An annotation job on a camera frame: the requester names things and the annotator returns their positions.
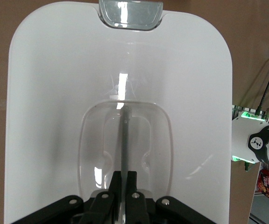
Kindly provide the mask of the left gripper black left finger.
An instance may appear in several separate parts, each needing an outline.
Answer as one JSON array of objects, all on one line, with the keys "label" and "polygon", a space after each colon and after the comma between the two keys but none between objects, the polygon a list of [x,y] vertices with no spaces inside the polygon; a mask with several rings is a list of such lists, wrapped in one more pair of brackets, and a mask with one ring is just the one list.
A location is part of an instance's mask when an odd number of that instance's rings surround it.
[{"label": "left gripper black left finger", "polygon": [[66,196],[17,221],[16,224],[113,224],[117,220],[121,196],[121,172],[113,173],[110,187],[84,201]]}]

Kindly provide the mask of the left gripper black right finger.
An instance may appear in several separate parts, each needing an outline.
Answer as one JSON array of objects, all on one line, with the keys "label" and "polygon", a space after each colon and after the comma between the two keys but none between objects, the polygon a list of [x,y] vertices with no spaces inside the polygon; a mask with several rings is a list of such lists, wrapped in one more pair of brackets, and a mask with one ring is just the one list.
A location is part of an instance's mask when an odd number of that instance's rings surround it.
[{"label": "left gripper black right finger", "polygon": [[127,174],[128,224],[207,224],[209,219],[172,196],[157,201],[137,189],[137,172]]}]

